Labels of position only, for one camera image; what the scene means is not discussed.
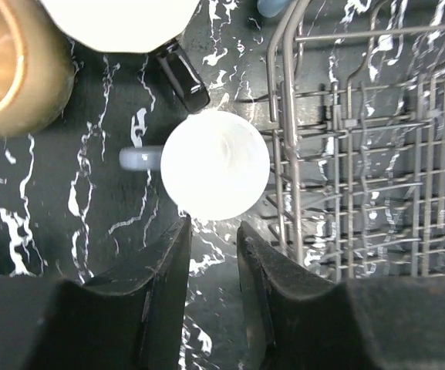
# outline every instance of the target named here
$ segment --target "black plastic object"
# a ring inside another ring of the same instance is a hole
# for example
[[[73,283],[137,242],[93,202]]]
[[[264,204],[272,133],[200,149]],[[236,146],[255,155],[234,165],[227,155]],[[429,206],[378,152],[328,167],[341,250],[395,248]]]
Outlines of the black plastic object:
[[[84,286],[0,277],[0,369],[177,369],[189,217]]]
[[[445,277],[334,285],[246,223],[238,267],[254,370],[445,369]]]
[[[188,112],[199,112],[210,103],[204,82],[176,39],[170,40],[152,53]]]

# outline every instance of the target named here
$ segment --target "beige pot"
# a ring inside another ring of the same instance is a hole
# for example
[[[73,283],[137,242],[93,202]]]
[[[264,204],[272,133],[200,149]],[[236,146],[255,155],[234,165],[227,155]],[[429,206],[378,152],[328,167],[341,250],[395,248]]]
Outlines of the beige pot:
[[[0,0],[0,138],[49,125],[74,71],[65,37],[36,0]]]

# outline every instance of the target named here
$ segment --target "mug handle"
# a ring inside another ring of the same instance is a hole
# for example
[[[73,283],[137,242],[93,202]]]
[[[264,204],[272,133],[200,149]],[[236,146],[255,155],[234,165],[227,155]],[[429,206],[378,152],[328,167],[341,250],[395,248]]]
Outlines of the mug handle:
[[[128,171],[160,171],[163,146],[131,146],[120,151],[120,166]]]
[[[170,40],[152,53],[189,113],[196,113],[210,103],[204,82],[176,39]]]

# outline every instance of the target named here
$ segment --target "overturned mug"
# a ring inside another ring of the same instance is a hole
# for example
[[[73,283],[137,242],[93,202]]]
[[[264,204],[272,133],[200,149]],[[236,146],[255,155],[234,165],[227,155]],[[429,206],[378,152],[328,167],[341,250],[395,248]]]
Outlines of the overturned mug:
[[[217,110],[189,116],[165,146],[121,150],[120,164],[159,170],[173,202],[202,220],[227,220],[250,209],[270,173],[268,148],[255,127]]]
[[[50,124],[74,71],[66,38],[36,0],[0,0],[0,138]]]

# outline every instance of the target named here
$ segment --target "gray handle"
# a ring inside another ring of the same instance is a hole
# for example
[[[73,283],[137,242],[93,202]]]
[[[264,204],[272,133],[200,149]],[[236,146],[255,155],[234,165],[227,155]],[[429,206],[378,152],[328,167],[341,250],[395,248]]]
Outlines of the gray handle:
[[[128,171],[160,171],[163,146],[129,147],[120,151],[120,166]]]

